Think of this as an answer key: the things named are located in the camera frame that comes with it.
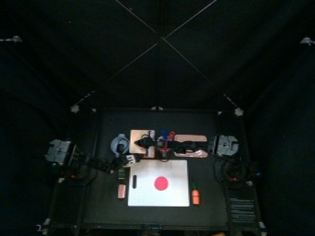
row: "cable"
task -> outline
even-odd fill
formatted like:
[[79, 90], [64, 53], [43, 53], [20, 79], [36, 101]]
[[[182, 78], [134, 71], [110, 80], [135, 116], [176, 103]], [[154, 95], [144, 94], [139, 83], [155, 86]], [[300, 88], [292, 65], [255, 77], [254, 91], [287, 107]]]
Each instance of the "cable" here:
[[206, 78], [211, 83], [212, 83], [212, 87], [216, 90], [216, 92], [219, 94], [223, 95], [223, 97], [228, 100], [228, 102], [232, 104], [232, 106], [235, 108], [239, 108], [238, 104], [232, 101], [232, 99], [230, 98], [230, 96], [222, 92], [222, 90], [218, 88], [218, 86], [215, 85], [214, 81], [203, 74], [203, 72], [198, 69], [198, 67], [192, 64], [192, 62], [184, 57], [184, 55], [180, 53], [180, 51], [175, 48], [175, 46], [171, 44], [170, 41], [166, 40], [166, 38], [162, 38], [164, 40], [164, 42], [168, 44], [168, 46], [174, 49], [174, 51], [179, 54], [179, 56], [183, 58], [183, 60], [195, 68], [195, 70], [198, 71], [198, 73], [202, 75], [203, 78]]
[[123, 68], [104, 81], [104, 83], [108, 83], [119, 74], [120, 72], [131, 65], [134, 64], [135, 61], [138, 61], [138, 59], [158, 45], [158, 43], [155, 43], [139, 56], [135, 57], [135, 59], [126, 65], [123, 66]]
[[144, 22], [144, 20], [132, 12], [132, 9], [128, 8], [124, 4], [120, 3], [119, 0], [115, 0], [122, 6], [123, 8], [136, 17], [136, 19], [151, 29], [151, 31], [154, 33], [156, 33], [156, 31], [152, 29], [152, 27]]
[[166, 36], [166, 39], [216, 2], [210, 2]]

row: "black enclosure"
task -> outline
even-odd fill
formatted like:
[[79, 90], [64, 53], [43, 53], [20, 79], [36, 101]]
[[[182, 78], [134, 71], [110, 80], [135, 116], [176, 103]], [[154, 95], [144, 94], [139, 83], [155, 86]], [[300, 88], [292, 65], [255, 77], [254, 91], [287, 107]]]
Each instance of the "black enclosure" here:
[[[258, 192], [268, 234], [314, 235], [314, 10], [312, 0], [4, 0], [0, 235], [40, 235], [36, 225], [52, 212], [56, 186], [44, 159], [48, 143], [72, 138], [88, 155], [112, 155], [104, 143], [119, 133], [115, 127], [128, 133], [136, 111], [139, 125], [156, 129], [159, 115], [174, 119], [178, 130], [192, 113], [228, 112], [242, 119], [236, 125], [210, 119], [215, 131], [204, 133], [243, 130], [246, 155], [260, 172], [252, 196]], [[107, 111], [119, 113], [112, 125]], [[204, 123], [195, 121], [191, 132]], [[106, 182], [99, 173], [95, 184]], [[88, 199], [93, 187], [73, 195]], [[73, 197], [63, 199], [56, 209]], [[72, 206], [84, 208], [80, 201]], [[92, 206], [81, 226], [95, 212]], [[128, 229], [110, 216], [103, 229]], [[187, 230], [184, 218], [178, 227], [170, 221], [167, 230]], [[216, 228], [204, 221], [188, 230], [226, 230], [227, 222], [226, 213]]]

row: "white object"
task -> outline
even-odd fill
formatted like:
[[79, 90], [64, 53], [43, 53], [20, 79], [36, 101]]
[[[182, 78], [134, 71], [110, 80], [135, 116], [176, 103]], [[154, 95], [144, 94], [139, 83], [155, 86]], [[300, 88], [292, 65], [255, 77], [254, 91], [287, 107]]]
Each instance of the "white object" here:
[[244, 114], [244, 111], [240, 108], [236, 108], [235, 109], [235, 115], [236, 116], [243, 116], [243, 114]]
[[73, 105], [71, 106], [71, 112], [77, 113], [79, 111], [80, 111], [79, 105], [77, 105], [77, 104], [73, 104]]
[[[159, 177], [167, 178], [168, 187], [160, 191], [155, 188]], [[131, 168], [130, 207], [188, 207], [188, 173], [187, 160], [143, 159]]]

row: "table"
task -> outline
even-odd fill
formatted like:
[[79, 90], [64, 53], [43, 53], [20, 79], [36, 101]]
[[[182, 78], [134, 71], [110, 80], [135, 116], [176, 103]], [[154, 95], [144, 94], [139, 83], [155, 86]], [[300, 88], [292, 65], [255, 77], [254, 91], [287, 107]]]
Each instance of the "table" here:
[[[79, 148], [99, 159], [115, 157], [110, 145], [118, 134], [130, 136], [132, 129], [166, 129], [183, 135], [235, 136], [240, 143], [243, 160], [250, 162], [243, 119], [232, 111], [146, 111], [101, 110], [97, 115], [79, 116], [69, 130]], [[59, 197], [51, 210], [52, 227], [84, 229], [163, 229], [163, 230], [258, 230], [259, 205], [255, 185], [242, 193], [224, 187], [214, 178], [215, 158], [190, 159], [188, 181], [198, 182], [200, 205], [128, 206], [128, 199], [118, 199], [119, 180], [116, 174], [95, 171], [95, 179], [84, 187], [59, 186]], [[236, 222], [231, 202], [238, 197], [250, 198], [255, 219], [252, 223]]]

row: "metal bracket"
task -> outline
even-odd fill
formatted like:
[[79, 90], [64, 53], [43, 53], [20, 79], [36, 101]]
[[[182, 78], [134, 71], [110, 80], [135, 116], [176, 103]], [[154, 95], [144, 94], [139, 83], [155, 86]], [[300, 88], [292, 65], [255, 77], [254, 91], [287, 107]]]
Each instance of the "metal bracket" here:
[[154, 107], [151, 107], [151, 110], [162, 112], [164, 110], [164, 108], [160, 106], [154, 106]]
[[36, 225], [39, 228], [37, 228], [37, 232], [41, 232], [43, 235], [47, 235], [48, 234], [48, 226], [49, 226], [49, 223], [51, 223], [51, 219], [45, 219], [44, 222], [43, 222], [43, 225]]

